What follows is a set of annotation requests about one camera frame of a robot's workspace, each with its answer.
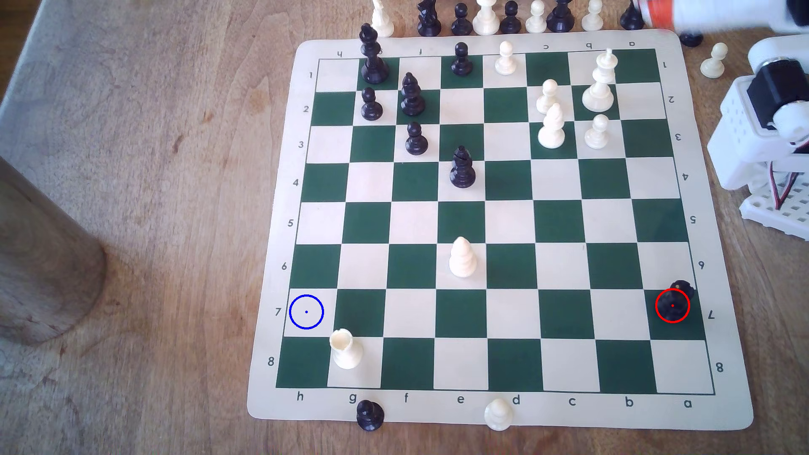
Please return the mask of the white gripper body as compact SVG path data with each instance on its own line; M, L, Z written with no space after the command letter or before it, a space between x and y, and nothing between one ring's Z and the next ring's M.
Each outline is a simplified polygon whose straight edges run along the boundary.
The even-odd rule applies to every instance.
M808 1L769 1L771 30L786 34L808 33Z

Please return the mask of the gripper finger with orange tip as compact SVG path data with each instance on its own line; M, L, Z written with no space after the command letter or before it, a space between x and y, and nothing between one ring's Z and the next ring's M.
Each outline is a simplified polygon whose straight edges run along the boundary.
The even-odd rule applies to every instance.
M768 1L636 1L653 27L722 32L768 24Z

